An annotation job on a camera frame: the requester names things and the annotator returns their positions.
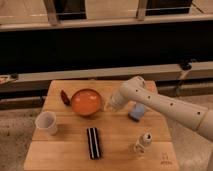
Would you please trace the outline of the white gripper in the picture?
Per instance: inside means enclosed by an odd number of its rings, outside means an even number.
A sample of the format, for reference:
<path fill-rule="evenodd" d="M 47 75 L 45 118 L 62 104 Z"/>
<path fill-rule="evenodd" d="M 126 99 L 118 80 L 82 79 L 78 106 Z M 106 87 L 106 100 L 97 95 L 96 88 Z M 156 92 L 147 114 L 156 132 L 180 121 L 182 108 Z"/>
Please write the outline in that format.
<path fill-rule="evenodd" d="M 109 99 L 106 101 L 104 109 L 106 111 L 118 111 L 126 105 L 126 99 L 122 93 L 117 90 L 112 93 Z"/>

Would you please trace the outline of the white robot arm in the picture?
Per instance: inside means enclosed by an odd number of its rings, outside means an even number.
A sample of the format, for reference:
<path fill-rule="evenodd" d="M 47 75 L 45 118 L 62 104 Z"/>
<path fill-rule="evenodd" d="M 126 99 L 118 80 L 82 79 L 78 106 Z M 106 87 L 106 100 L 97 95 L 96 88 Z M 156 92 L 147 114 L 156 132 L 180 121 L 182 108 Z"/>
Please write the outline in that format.
<path fill-rule="evenodd" d="M 141 103 L 213 142 L 213 110 L 211 109 L 155 94 L 145 88 L 145 80 L 140 76 L 123 82 L 112 93 L 108 105 L 114 110 L 120 110 L 129 101 Z"/>

